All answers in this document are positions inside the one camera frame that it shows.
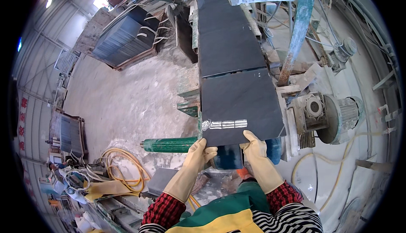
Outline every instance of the green roller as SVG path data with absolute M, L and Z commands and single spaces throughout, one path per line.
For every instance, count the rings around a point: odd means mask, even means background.
M 146 139 L 140 146 L 148 152 L 187 153 L 196 140 L 197 137 Z

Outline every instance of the red plaid sleeve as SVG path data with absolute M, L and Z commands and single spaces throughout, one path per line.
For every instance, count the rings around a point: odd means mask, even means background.
M 266 195 L 266 200 L 270 205 L 271 213 L 276 214 L 286 204 L 301 203 L 303 197 L 285 180 L 282 185 Z
M 144 214 L 141 225 L 156 223 L 165 229 L 169 229 L 179 222 L 180 215 L 182 215 L 185 210 L 185 204 L 169 194 L 162 193 L 155 200 L 155 203 L 148 207 L 148 211 Z

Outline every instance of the metal frame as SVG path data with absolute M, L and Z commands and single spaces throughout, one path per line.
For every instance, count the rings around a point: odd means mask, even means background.
M 73 65 L 78 61 L 79 57 L 73 53 L 70 53 L 64 49 L 62 49 L 59 53 L 58 59 L 55 62 L 53 68 L 58 70 L 59 72 L 71 76 L 71 70 Z

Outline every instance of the cream work glove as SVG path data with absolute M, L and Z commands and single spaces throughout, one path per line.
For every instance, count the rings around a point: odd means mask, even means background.
M 265 194 L 268 194 L 283 184 L 285 180 L 279 174 L 272 161 L 266 156 L 265 141 L 260 141 L 249 130 L 244 130 L 243 134 L 250 142 L 240 144 L 240 148 L 244 151 L 244 155 L 251 164 L 254 177 L 261 186 L 261 189 Z
M 197 174 L 205 163 L 217 155 L 217 147 L 206 148 L 206 139 L 197 140 L 188 151 L 182 168 L 173 176 L 164 189 L 164 193 L 185 203 L 195 185 Z

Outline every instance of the green apron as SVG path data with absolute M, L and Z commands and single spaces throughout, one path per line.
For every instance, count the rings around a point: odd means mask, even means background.
M 237 193 L 201 206 L 192 216 L 181 220 L 167 232 L 226 233 L 236 229 L 241 232 L 262 232 L 253 222 L 251 210 L 270 214 L 266 195 L 259 184 L 244 182 L 238 187 Z

